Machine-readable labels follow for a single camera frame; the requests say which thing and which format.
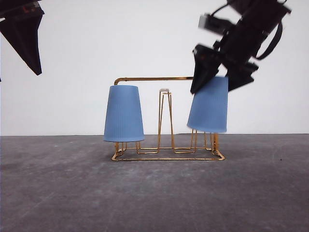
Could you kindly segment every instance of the wire stand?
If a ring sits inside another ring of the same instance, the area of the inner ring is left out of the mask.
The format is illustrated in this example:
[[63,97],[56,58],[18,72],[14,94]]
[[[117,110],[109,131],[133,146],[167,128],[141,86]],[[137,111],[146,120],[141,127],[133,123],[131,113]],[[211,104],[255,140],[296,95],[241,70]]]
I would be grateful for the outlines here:
[[[117,85],[120,81],[162,81],[162,80],[192,80],[192,77],[125,77],[118,78],[115,81]],[[162,128],[162,114],[165,96],[168,99],[169,105],[169,119],[170,119],[170,133],[171,133],[171,147],[161,146],[161,128]],[[210,147],[207,147],[207,137],[210,137]],[[207,134],[204,132],[204,145],[202,147],[197,147],[197,130],[192,129],[191,132],[191,143],[189,147],[176,147],[175,138],[173,132],[173,122],[172,122],[172,93],[169,89],[163,88],[159,91],[159,120],[158,120],[158,135],[157,135],[157,147],[143,147],[141,142],[135,142],[135,147],[128,147],[127,143],[115,143],[115,153],[112,157],[114,161],[143,161],[143,160],[225,160],[225,157],[219,151],[219,135],[217,133]],[[141,155],[141,158],[123,158],[127,150],[136,150],[136,154]],[[147,155],[158,154],[160,150],[173,150],[174,154],[186,154],[185,157],[178,158],[159,158],[152,157],[147,158]],[[210,151],[214,158],[195,158],[192,156],[187,156],[188,154],[194,154],[197,150]]]

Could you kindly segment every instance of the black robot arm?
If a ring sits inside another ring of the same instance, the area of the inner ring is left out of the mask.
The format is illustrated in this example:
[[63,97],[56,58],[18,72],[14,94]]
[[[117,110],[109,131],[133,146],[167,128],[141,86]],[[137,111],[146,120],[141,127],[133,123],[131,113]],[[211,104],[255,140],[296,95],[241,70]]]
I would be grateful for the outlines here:
[[[228,5],[241,14],[236,25],[214,16]],[[249,59],[253,57],[261,60],[273,51],[281,38],[281,20],[291,13],[284,3],[277,0],[229,0],[223,7],[200,17],[200,28],[220,34],[223,38],[214,43],[213,49],[198,44],[193,50],[196,66],[192,93],[207,84],[218,73],[221,64],[227,68],[229,91],[253,82],[251,74],[258,66],[250,63]],[[268,49],[257,57],[261,44],[276,26],[276,35]]]

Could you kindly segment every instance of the horizontal rod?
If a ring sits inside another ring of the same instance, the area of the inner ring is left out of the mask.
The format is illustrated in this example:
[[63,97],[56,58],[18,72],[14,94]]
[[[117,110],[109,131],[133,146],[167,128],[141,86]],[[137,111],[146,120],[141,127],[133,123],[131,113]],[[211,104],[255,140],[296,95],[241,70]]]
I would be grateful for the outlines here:
[[184,81],[192,80],[192,76],[178,76],[178,77],[121,77],[115,80],[116,86],[121,81]]

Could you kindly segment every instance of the cup rack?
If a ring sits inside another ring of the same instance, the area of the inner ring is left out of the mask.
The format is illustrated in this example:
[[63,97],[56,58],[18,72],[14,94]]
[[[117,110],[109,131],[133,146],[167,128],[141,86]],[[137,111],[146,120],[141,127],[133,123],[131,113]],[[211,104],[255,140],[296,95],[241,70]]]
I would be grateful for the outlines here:
[[[122,81],[175,81],[175,80],[192,80],[192,77],[124,77],[115,80],[114,85],[117,85]],[[164,98],[167,97],[169,105],[169,118],[170,118],[170,133],[171,133],[171,147],[161,146],[161,128],[162,128],[162,114]],[[210,147],[207,146],[207,137],[210,137]],[[158,120],[158,135],[156,147],[143,147],[141,142],[135,142],[134,147],[128,147],[127,143],[115,143],[115,153],[112,157],[113,161],[143,161],[143,160],[225,160],[223,154],[219,151],[219,135],[217,133],[207,134],[204,132],[204,145],[202,147],[197,146],[197,130],[192,129],[191,143],[189,147],[176,147],[175,138],[173,133],[172,122],[172,93],[169,89],[161,89],[159,91],[159,120]],[[123,158],[127,150],[135,150],[140,158]],[[185,154],[185,157],[147,157],[150,154],[158,154],[161,150],[172,150],[174,154]],[[198,150],[209,151],[215,157],[213,158],[197,158],[189,156],[188,154],[195,154]]]

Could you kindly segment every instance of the gold wire rack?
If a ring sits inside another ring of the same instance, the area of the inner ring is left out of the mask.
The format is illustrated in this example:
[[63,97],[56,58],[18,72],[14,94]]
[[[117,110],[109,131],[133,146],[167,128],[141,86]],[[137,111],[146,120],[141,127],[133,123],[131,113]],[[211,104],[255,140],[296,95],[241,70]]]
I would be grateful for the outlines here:
[[[117,85],[121,81],[175,81],[175,80],[192,80],[193,77],[124,77],[115,80],[114,85]],[[169,119],[170,119],[170,133],[171,133],[171,147],[161,147],[161,129],[162,129],[162,114],[164,98],[167,96],[169,105]],[[207,147],[207,137],[210,137],[210,147]],[[115,153],[112,157],[114,161],[143,161],[143,160],[225,160],[224,155],[219,151],[219,135],[217,133],[207,134],[204,132],[204,145],[202,147],[197,146],[197,130],[192,129],[191,143],[189,147],[176,147],[175,137],[173,132],[172,121],[172,93],[167,88],[163,88],[159,91],[159,120],[158,120],[158,135],[156,147],[143,147],[141,142],[135,142],[135,147],[128,147],[127,143],[115,143]],[[125,151],[135,150],[140,158],[123,158]],[[174,154],[185,154],[185,157],[147,157],[150,154],[158,154],[160,150],[173,150]],[[189,154],[195,154],[198,150],[209,151],[215,157],[212,158],[197,158],[189,156]]]

